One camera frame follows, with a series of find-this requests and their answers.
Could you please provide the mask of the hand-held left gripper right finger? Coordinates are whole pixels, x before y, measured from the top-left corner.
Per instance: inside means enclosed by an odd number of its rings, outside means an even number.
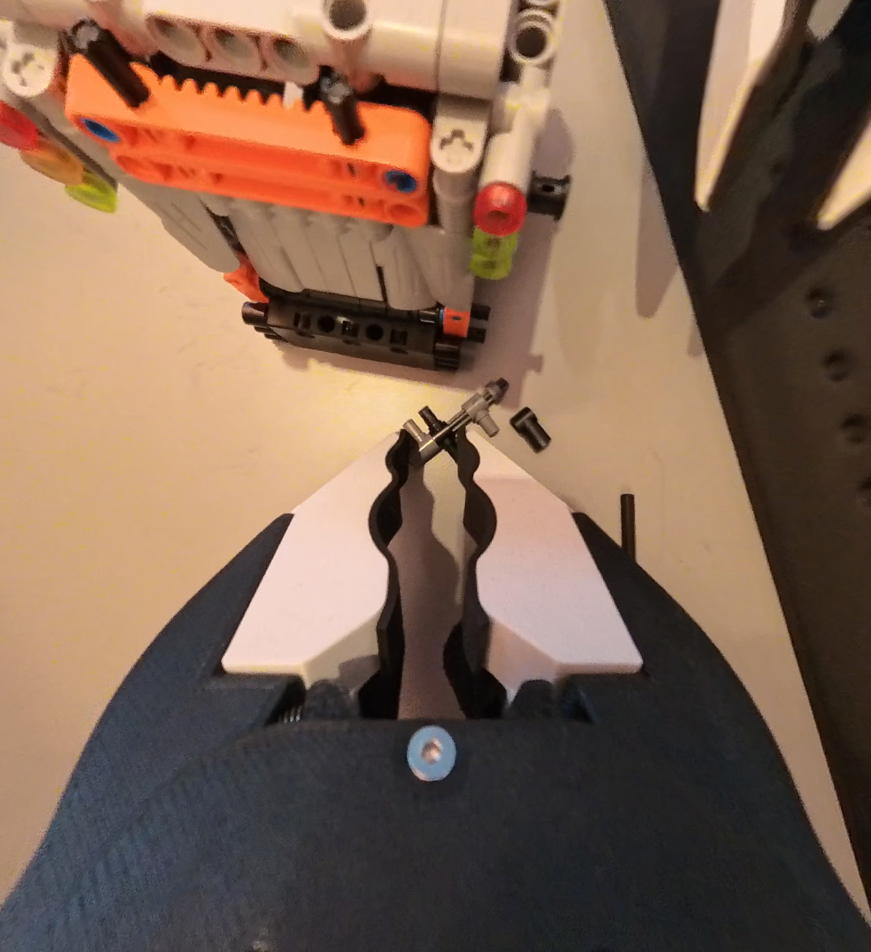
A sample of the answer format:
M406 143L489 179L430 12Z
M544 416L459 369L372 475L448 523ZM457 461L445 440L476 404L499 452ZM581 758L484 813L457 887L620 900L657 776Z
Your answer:
M633 674L642 656L570 507L479 434L460 439L463 650L507 693L568 676Z

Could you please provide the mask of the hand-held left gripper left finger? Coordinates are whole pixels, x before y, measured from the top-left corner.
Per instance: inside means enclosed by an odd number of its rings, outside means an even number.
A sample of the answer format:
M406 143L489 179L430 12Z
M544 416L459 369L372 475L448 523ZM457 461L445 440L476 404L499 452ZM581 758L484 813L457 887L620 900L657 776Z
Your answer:
M398 569L409 438L391 433L290 514L223 655L230 674L335 681L358 691L404 661Z

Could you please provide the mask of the grey toy axle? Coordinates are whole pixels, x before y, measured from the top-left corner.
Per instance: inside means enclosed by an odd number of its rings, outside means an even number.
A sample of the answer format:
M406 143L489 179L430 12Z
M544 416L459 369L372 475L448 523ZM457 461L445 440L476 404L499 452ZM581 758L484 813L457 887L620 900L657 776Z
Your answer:
M489 439L495 438L499 426L491 417L491 410L500 405L509 389L506 379L497 378L467 398L461 409L447 421L442 421L428 407L418 411L425 429L413 418L405 421L402 429L415 441L420 462L427 463L443 451L453 454L458 435L472 425L480 428Z

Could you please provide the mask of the grey toy brick model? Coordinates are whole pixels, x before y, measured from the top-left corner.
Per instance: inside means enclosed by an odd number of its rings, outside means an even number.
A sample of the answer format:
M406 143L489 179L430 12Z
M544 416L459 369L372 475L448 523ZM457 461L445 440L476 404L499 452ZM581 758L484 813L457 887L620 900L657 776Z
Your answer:
M537 173L566 2L0 1L0 144L120 187L273 343L453 373Z

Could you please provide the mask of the small black pin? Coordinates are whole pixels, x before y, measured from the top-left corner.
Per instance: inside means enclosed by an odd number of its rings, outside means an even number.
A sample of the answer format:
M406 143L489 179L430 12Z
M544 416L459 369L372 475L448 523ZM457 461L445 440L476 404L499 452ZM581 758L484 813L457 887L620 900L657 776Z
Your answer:
M531 408L524 407L516 411L510 424L533 452L543 452L550 446L551 438Z

